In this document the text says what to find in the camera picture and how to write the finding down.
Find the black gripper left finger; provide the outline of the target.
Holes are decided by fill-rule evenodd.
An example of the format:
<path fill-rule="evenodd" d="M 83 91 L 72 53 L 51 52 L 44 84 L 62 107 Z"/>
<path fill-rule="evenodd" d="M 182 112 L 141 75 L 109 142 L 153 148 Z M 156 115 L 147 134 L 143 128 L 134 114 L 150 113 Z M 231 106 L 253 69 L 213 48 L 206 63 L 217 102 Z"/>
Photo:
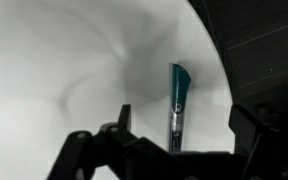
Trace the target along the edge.
<path fill-rule="evenodd" d="M 97 168 L 108 166 L 119 180 L 168 180 L 168 154 L 146 138 L 130 132 L 131 106 L 121 107 L 118 120 L 69 134 L 47 180 L 91 180 Z"/>

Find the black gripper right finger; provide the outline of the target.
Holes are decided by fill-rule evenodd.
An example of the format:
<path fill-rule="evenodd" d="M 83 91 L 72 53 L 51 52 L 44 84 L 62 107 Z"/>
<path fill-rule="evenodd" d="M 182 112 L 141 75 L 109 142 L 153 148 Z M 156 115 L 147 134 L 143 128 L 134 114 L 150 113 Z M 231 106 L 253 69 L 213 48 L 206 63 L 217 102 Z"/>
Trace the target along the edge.
<path fill-rule="evenodd" d="M 264 122 L 232 105 L 229 127 L 248 152 L 242 180 L 288 180 L 288 116 Z"/>

